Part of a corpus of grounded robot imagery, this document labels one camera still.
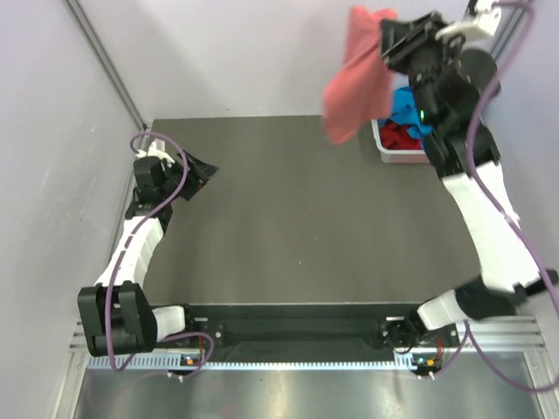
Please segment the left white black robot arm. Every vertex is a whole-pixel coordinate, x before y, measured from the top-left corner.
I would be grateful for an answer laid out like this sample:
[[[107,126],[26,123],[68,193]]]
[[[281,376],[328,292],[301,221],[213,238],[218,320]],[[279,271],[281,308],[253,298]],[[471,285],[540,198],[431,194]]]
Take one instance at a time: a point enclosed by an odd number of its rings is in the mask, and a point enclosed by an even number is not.
[[[157,245],[173,215],[172,203],[189,201],[218,168],[182,152],[141,151],[133,165],[135,188],[123,231],[107,268],[95,284],[79,291],[77,302],[87,348],[94,357],[148,353],[170,337],[192,344],[197,323],[183,306],[154,308],[141,286]]]

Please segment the pink t shirt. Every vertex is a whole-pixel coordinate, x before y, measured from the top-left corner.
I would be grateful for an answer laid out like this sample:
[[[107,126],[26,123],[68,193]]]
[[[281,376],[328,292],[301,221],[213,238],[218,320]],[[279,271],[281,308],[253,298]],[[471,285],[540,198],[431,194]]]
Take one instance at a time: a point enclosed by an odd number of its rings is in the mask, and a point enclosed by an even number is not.
[[[350,8],[342,67],[322,93],[322,124],[332,143],[351,139],[367,121],[390,116],[394,74],[381,58],[381,21],[396,18],[393,9]]]

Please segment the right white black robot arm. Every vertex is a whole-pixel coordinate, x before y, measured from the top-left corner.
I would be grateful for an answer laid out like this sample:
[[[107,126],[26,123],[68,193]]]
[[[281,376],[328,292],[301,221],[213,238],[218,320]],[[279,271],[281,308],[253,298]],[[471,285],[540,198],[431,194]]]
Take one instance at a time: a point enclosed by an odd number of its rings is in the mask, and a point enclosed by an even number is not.
[[[424,152],[457,204],[480,261],[478,277],[404,318],[410,339],[420,346],[453,323],[510,316],[558,282],[557,272],[539,266],[520,236],[500,152],[481,119],[505,68],[468,43],[493,35],[499,21],[490,7],[454,24],[437,12],[380,23],[382,59],[409,81],[419,119],[431,127]]]

